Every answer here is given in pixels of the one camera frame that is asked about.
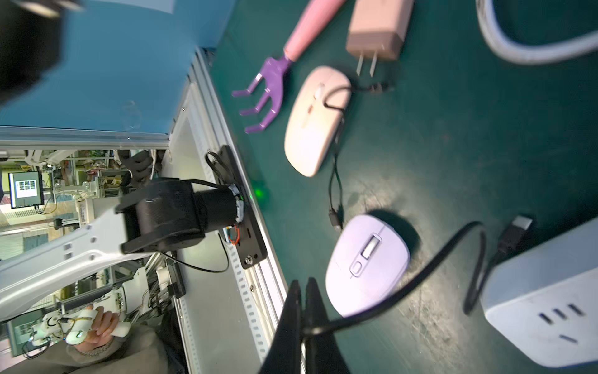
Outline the beige pink wireless mouse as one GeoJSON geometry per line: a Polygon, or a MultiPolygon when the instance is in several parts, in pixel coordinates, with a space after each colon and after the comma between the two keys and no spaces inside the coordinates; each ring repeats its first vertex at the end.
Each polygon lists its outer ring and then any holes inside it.
{"type": "Polygon", "coordinates": [[[305,177],[316,175],[351,96],[349,79],[319,66],[306,78],[294,102],[284,139],[291,166],[305,177]]]}

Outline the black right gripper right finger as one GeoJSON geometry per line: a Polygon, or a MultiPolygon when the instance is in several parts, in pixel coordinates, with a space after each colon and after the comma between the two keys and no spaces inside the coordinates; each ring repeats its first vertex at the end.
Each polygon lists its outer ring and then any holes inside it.
{"type": "MultiPolygon", "coordinates": [[[[306,288],[304,328],[312,328],[329,322],[316,279],[310,277],[306,288]]],[[[332,333],[311,336],[303,333],[307,373],[349,373],[332,333]]]]}

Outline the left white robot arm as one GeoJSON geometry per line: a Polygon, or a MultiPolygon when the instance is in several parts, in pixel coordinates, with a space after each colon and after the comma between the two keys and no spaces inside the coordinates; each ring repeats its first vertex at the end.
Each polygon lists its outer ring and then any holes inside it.
{"type": "Polygon", "coordinates": [[[11,320],[53,291],[115,264],[195,246],[208,233],[242,222],[244,203],[235,184],[153,180],[90,224],[3,260],[1,320],[11,320]]]}

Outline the white power strip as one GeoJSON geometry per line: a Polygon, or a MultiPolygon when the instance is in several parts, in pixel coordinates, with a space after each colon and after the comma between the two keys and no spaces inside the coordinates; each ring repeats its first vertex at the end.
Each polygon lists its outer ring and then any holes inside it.
{"type": "Polygon", "coordinates": [[[492,327],[538,365],[597,360],[597,221],[496,266],[481,297],[492,327]]]}

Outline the pink charger adapter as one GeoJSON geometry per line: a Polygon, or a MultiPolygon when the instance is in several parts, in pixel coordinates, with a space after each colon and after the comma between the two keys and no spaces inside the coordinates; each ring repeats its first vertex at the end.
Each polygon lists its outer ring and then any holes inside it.
{"type": "Polygon", "coordinates": [[[414,0],[358,0],[350,20],[346,50],[358,60],[361,74],[364,60],[372,61],[375,74],[380,61],[399,59],[414,8],[414,0]]]}

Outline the purple wireless mouse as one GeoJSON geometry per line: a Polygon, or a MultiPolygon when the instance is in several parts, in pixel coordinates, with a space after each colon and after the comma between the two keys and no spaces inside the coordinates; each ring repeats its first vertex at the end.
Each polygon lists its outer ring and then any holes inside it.
{"type": "Polygon", "coordinates": [[[410,259],[394,228],[372,215],[354,217],[342,231],[325,274],[333,308],[348,317],[379,304],[397,286],[410,259]]]}

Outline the purple pink garden fork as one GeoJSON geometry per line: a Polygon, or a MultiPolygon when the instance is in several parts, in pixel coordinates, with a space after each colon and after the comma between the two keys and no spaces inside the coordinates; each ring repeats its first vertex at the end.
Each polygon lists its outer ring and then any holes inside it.
{"type": "Polygon", "coordinates": [[[257,115],[267,102],[271,103],[265,117],[256,125],[244,129],[247,134],[262,132],[280,113],[283,104],[283,82],[291,66],[296,63],[309,45],[322,33],[325,27],[338,13],[344,0],[311,0],[305,7],[301,18],[283,47],[280,58],[269,57],[263,63],[249,86],[244,90],[231,93],[234,98],[250,96],[261,82],[266,84],[263,95],[255,107],[240,112],[241,116],[257,115]]]}

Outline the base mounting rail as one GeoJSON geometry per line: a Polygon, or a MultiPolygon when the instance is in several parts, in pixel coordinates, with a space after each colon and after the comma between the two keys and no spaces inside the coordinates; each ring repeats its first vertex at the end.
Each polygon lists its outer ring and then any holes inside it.
{"type": "Polygon", "coordinates": [[[216,96],[209,53],[199,48],[169,135],[165,176],[214,182],[216,176],[205,160],[210,151],[231,152],[257,220],[240,242],[257,243],[266,256],[241,258],[241,247],[230,239],[233,229],[207,234],[197,246],[173,255],[182,262],[186,290],[174,305],[191,373],[256,373],[272,344],[287,285],[216,96]]]}

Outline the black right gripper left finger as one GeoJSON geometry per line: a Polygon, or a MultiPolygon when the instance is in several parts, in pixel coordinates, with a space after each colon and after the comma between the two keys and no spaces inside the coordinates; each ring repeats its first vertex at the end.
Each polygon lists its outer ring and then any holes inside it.
{"type": "Polygon", "coordinates": [[[287,291],[273,342],[259,373],[301,372],[301,329],[301,287],[297,280],[293,280],[287,291]]]}

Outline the operator hand with controller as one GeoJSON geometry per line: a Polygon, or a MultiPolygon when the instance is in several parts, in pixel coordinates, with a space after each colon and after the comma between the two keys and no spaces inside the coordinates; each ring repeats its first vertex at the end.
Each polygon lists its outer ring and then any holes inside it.
{"type": "Polygon", "coordinates": [[[75,346],[78,352],[91,352],[96,348],[104,347],[113,340],[112,333],[120,322],[120,316],[118,313],[105,310],[102,306],[97,307],[95,311],[97,314],[86,339],[83,343],[75,346]]]}

